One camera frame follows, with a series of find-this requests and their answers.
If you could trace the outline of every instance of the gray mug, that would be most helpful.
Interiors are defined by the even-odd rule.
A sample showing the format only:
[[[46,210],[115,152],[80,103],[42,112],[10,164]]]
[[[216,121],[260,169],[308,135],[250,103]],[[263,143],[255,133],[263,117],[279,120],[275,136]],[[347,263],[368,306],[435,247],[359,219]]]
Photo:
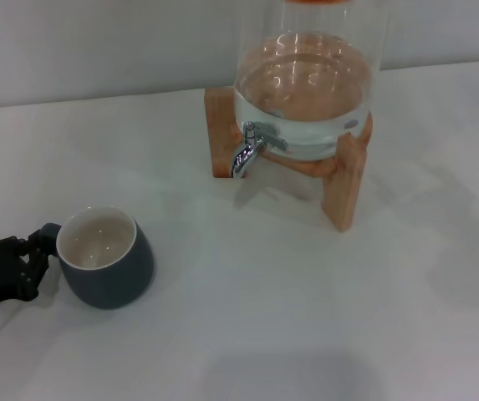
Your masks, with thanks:
[[[154,256],[135,220],[113,206],[90,207],[63,226],[47,224],[66,281],[81,301],[100,309],[123,307],[150,284]]]

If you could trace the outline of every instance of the chrome faucet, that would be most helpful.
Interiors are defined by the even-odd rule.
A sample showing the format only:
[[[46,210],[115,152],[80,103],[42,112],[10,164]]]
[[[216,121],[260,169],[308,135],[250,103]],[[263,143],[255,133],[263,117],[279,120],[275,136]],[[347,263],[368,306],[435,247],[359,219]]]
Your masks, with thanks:
[[[288,143],[277,137],[277,131],[265,123],[245,123],[242,127],[244,143],[239,146],[233,156],[232,178],[242,178],[247,172],[247,167],[259,156],[267,146],[274,146],[280,150],[287,150]]]

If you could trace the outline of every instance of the white wall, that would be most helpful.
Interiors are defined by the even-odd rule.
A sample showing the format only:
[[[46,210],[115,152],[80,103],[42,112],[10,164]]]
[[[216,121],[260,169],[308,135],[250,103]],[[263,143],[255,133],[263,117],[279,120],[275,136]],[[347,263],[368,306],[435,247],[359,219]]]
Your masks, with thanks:
[[[229,84],[237,2],[0,0],[0,105]],[[479,1],[398,3],[386,68],[479,59]]]

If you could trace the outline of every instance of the mug handle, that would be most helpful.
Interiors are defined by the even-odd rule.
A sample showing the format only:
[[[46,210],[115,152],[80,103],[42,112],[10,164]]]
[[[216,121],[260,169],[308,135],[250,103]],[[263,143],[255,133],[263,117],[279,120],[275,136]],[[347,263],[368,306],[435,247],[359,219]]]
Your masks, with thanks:
[[[38,232],[38,243],[44,253],[59,257],[57,253],[57,235],[61,230],[59,224],[48,223]]]

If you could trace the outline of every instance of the mug rim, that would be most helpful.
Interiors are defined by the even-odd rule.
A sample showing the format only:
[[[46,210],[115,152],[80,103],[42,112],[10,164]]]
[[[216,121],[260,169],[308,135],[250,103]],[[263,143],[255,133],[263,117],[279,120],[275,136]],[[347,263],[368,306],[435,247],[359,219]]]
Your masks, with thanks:
[[[60,242],[61,242],[61,238],[63,236],[63,233],[64,231],[68,230],[67,227],[70,226],[70,223],[73,223],[74,221],[76,221],[77,219],[79,219],[80,217],[90,213],[91,211],[117,211],[119,212],[121,215],[123,215],[124,217],[126,217],[130,223],[131,223],[131,227],[132,227],[132,230],[133,230],[133,238],[131,239],[131,243],[130,245],[126,248],[125,252],[119,256],[117,259],[115,259],[114,261],[112,261],[111,263],[108,263],[106,265],[103,265],[103,266],[97,266],[97,267],[83,267],[83,266],[78,266],[78,265],[75,265],[73,264],[71,261],[69,261],[62,253],[62,249],[61,249],[61,246],[60,246]],[[133,217],[131,217],[130,215],[128,215],[125,211],[123,211],[122,209],[120,209],[119,207],[116,207],[116,206],[89,206],[87,207],[85,210],[79,212],[79,213],[76,213],[75,215],[72,215],[68,220],[66,220],[66,222],[61,226],[61,229],[59,230],[59,233],[57,235],[57,239],[55,241],[55,247],[57,248],[57,254],[59,255],[59,259],[61,259],[64,263],[66,263],[67,265],[69,265],[70,267],[74,268],[74,269],[77,269],[77,270],[84,270],[84,271],[88,271],[88,272],[95,272],[95,271],[98,271],[98,270],[102,270],[102,269],[105,269],[107,267],[111,267],[113,266],[114,264],[118,263],[119,261],[121,261],[122,259],[125,258],[125,256],[131,251],[131,249],[133,248],[133,245],[135,244],[135,240],[137,239],[137,224],[135,223],[135,219]]]

